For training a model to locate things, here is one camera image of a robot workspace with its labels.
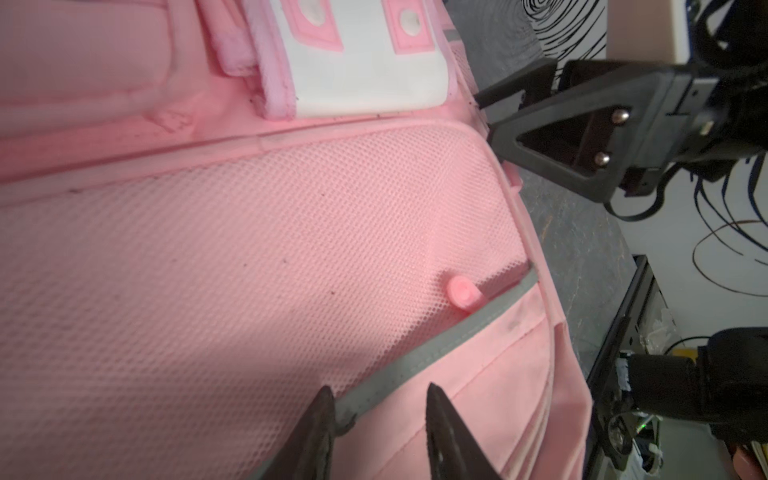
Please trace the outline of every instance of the pink marker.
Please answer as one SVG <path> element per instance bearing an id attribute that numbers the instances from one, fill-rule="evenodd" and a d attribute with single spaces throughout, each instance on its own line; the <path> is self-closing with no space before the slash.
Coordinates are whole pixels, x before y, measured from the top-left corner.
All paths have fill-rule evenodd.
<path id="1" fill-rule="evenodd" d="M 474 313 L 488 303 L 488 299 L 466 276 L 457 275 L 448 281 L 448 300 L 467 313 Z"/>

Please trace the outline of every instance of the gray table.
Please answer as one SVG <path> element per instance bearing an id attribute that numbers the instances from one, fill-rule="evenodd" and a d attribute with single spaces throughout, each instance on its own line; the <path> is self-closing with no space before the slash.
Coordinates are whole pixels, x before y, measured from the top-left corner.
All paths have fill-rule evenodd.
<path id="1" fill-rule="evenodd" d="M 521 0 L 449 0 L 446 8 L 464 41 L 480 88 L 541 57 Z M 511 101 L 489 119 L 514 111 Z M 522 198 L 536 227 L 586 376 L 627 292 L 634 261 L 616 220 L 599 204 L 525 170 Z"/>

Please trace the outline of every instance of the silver screw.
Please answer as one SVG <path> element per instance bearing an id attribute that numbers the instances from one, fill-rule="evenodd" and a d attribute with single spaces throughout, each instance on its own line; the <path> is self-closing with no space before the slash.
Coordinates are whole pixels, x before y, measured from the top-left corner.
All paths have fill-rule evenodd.
<path id="1" fill-rule="evenodd" d="M 629 120 L 629 111 L 626 111 L 623 108 L 617 108 L 614 110 L 614 113 L 611 114 L 611 121 L 614 122 L 614 125 L 623 125 L 627 123 L 627 120 Z"/>
<path id="2" fill-rule="evenodd" d="M 594 156 L 594 164 L 598 167 L 605 167 L 609 161 L 611 161 L 611 157 L 605 152 L 598 151 Z"/>

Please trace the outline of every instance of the gray reflective strip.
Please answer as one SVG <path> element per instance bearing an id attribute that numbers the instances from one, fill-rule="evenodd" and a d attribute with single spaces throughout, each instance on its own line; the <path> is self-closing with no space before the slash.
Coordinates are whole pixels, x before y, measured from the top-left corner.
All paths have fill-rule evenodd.
<path id="1" fill-rule="evenodd" d="M 336 421 L 340 425 L 345 425 L 353 415 L 360 417 L 376 407 L 405 382 L 471 339 L 477 332 L 509 310 L 537 282 L 536 269 L 531 268 L 517 286 L 497 296 L 464 321 L 416 347 L 371 375 L 365 382 L 349 390 L 343 397 L 336 400 Z"/>
<path id="2" fill-rule="evenodd" d="M 461 41 L 462 37 L 458 34 L 458 31 L 454 30 L 453 28 L 450 30 L 443 30 L 442 34 L 445 35 L 445 38 L 448 41 Z"/>

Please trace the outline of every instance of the white circle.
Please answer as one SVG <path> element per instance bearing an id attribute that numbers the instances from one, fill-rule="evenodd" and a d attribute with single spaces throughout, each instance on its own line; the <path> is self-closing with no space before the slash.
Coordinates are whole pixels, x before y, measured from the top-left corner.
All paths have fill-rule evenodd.
<path id="1" fill-rule="evenodd" d="M 407 8 L 400 12 L 400 27 L 408 35 L 412 37 L 417 36 L 422 30 L 419 14 Z"/>
<path id="2" fill-rule="evenodd" d="M 304 18 L 316 27 L 326 22 L 326 11 L 320 4 L 320 0 L 299 0 L 299 10 Z"/>

